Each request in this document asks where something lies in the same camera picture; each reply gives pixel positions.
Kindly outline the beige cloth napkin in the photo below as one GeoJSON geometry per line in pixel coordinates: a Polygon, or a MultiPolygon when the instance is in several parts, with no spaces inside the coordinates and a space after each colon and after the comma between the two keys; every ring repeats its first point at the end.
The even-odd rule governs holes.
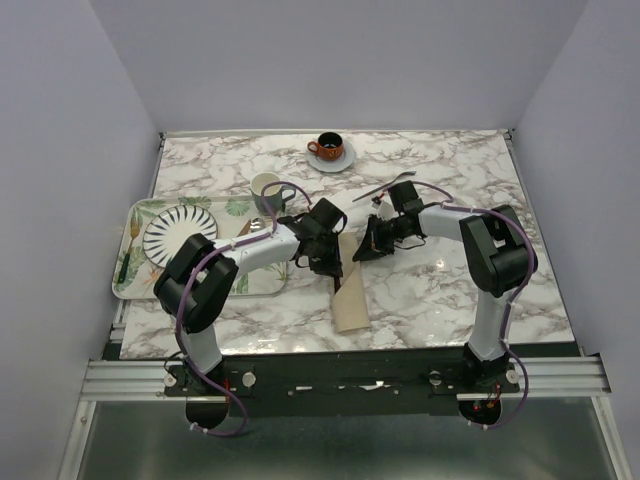
{"type": "Polygon", "coordinates": [[[343,275],[339,288],[331,297],[334,329],[339,334],[370,327],[361,264],[353,259],[358,248],[354,233],[338,236],[343,275]]]}

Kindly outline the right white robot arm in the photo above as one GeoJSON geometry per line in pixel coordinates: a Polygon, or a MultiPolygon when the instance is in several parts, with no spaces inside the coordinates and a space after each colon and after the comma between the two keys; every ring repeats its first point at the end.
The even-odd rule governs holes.
{"type": "Polygon", "coordinates": [[[493,384],[509,361],[507,336],[512,304],[537,270],[535,250],[512,207],[494,209],[455,206],[451,194],[426,204],[416,182],[385,188],[396,215],[372,214],[353,260],[373,261],[391,255],[405,239],[445,238],[463,245],[469,274],[478,288],[474,328],[463,350],[460,379],[480,392],[493,384]]]}

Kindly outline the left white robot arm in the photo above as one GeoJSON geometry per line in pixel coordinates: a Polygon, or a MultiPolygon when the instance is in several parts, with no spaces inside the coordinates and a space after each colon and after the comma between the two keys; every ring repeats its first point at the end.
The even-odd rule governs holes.
{"type": "Polygon", "coordinates": [[[222,380],[223,354],[214,322],[237,279],[268,265],[306,260],[321,276],[343,275],[339,234],[347,215],[322,198],[309,211],[275,219],[270,227],[227,240],[190,236],[156,281],[153,293],[175,321],[175,337],[190,368],[187,382],[201,395],[222,380]]]}

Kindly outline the silver fork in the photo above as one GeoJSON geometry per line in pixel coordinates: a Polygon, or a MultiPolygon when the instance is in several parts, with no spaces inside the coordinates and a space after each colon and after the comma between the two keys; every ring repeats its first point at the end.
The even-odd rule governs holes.
{"type": "Polygon", "coordinates": [[[398,174],[396,177],[394,177],[394,178],[393,178],[393,179],[391,179],[390,181],[388,181],[388,182],[386,182],[386,183],[384,183],[384,184],[382,184],[382,185],[380,185],[380,186],[378,186],[378,187],[375,187],[374,189],[369,190],[369,191],[367,191],[367,192],[365,192],[365,193],[363,193],[363,194],[359,195],[358,197],[354,198],[354,199],[352,200],[352,203],[358,202],[358,201],[360,201],[360,200],[362,200],[362,199],[364,199],[364,198],[367,198],[367,197],[370,197],[370,196],[372,196],[372,195],[374,195],[374,194],[376,194],[376,193],[382,192],[382,191],[383,191],[383,190],[385,190],[386,188],[388,188],[388,187],[390,187],[390,186],[393,186],[393,185],[394,185],[396,182],[398,182],[400,179],[407,178],[407,177],[413,177],[413,176],[415,176],[415,175],[416,175],[416,173],[417,173],[417,171],[415,171],[415,170],[412,170],[412,171],[411,171],[411,170],[410,170],[410,171],[404,171],[404,172],[402,172],[402,173],[398,174]]]}

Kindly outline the silver spoon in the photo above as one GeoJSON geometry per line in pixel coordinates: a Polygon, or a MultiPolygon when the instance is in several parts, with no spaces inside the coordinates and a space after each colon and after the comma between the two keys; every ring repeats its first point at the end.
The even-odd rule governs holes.
{"type": "Polygon", "coordinates": [[[250,223],[250,232],[260,231],[266,228],[266,223],[262,218],[254,218],[250,223]]]}

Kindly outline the grey and cream mug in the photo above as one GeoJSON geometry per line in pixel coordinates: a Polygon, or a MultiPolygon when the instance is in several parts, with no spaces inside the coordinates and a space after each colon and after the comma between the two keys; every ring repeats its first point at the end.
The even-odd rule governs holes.
{"type": "Polygon", "coordinates": [[[269,215],[268,205],[275,214],[286,209],[286,203],[296,196],[296,190],[280,183],[278,175],[271,172],[260,173],[250,182],[250,190],[254,204],[262,215],[269,215]]]}

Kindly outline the rose gold knife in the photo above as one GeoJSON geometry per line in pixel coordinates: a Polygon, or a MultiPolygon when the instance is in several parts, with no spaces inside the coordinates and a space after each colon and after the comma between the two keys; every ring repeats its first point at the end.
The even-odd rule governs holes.
{"type": "Polygon", "coordinates": [[[241,228],[241,230],[239,231],[239,233],[237,234],[237,237],[241,237],[246,235],[249,232],[251,226],[251,220],[248,220],[244,226],[241,228]]]}

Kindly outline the brown coffee cup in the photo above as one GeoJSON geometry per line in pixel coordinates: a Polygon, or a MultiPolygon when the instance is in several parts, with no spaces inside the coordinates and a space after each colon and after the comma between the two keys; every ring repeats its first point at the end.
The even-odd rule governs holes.
{"type": "Polygon", "coordinates": [[[307,144],[307,150],[324,161],[334,162],[344,152],[344,140],[336,132],[324,132],[307,144]]]}

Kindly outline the white plate with blue stripes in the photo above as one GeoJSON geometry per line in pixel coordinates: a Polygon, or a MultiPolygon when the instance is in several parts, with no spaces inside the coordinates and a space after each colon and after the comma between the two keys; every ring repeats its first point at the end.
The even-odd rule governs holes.
{"type": "Polygon", "coordinates": [[[142,247],[147,259],[165,268],[192,235],[201,234],[208,240],[218,236],[214,216],[196,205],[176,205],[160,212],[146,227],[142,247]]]}

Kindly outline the white tray with leaf print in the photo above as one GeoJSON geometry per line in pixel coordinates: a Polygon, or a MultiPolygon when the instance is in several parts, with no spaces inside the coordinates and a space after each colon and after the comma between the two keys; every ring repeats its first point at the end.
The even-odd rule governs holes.
{"type": "Polygon", "coordinates": [[[164,268],[153,265],[147,259],[142,247],[142,238],[153,218],[163,210],[176,205],[200,206],[214,216],[218,224],[218,236],[211,241],[236,236],[244,224],[254,218],[262,218],[267,228],[271,226],[271,219],[258,212],[250,196],[181,196],[138,201],[129,210],[118,252],[112,280],[112,291],[116,297],[124,300],[150,300],[154,297],[153,287],[164,268]],[[130,241],[129,223],[133,214],[140,220],[140,233],[133,242],[126,278],[123,283],[118,284],[117,278],[130,241]]]}

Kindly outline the aluminium frame rail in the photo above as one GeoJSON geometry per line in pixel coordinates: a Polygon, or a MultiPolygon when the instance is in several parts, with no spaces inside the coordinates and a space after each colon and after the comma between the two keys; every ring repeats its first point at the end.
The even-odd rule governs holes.
{"type": "MultiPolygon", "coordinates": [[[[531,398],[601,397],[611,392],[602,361],[590,357],[525,358],[531,398]]],[[[217,394],[169,394],[166,369],[173,361],[91,361],[81,387],[82,402],[220,402],[217,394]]]]}

